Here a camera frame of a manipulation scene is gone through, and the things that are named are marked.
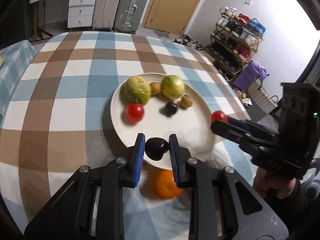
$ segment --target plastic bag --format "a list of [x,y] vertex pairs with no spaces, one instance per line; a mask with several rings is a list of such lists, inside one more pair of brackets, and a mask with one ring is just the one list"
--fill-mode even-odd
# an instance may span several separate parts
[[263,66],[261,66],[258,61],[252,60],[248,63],[247,67],[242,71],[242,73],[236,78],[234,84],[241,88],[242,91],[246,92],[255,78],[263,81],[267,76],[269,76],[268,71]]

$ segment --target table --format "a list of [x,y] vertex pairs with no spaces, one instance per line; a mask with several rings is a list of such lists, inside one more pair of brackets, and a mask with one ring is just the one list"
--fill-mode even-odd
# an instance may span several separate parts
[[[0,190],[23,232],[42,206],[81,165],[106,165],[125,147],[110,119],[113,91],[132,75],[176,74],[212,111],[249,118],[227,82],[198,51],[155,38],[70,32],[34,57],[12,95],[0,136]],[[252,184],[256,167],[237,144],[220,140],[210,164],[234,166]],[[127,239],[187,239],[190,199],[155,200],[144,165],[136,189],[124,189]]]
[[30,42],[25,40],[0,50],[0,55],[4,55],[3,65],[0,66],[0,123],[14,89],[36,53]]

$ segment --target wooden door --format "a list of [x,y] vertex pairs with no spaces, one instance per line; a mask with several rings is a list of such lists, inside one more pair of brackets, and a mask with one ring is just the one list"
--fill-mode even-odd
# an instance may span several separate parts
[[198,0],[154,0],[147,28],[181,34]]

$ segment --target suitcase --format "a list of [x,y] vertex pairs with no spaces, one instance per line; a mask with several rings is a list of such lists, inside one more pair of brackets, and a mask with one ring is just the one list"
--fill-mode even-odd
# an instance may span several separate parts
[[115,32],[135,34],[147,0],[120,0],[113,26]]
[[92,18],[93,29],[112,29],[119,0],[96,0]]

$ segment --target red tomato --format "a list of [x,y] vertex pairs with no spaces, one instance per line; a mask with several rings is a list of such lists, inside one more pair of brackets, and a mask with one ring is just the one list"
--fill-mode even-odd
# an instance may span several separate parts
[[216,120],[221,120],[223,122],[228,122],[228,117],[222,111],[214,111],[211,114],[210,123]]
[[132,103],[127,106],[125,113],[130,122],[137,123],[141,121],[144,116],[143,106],[142,104]]

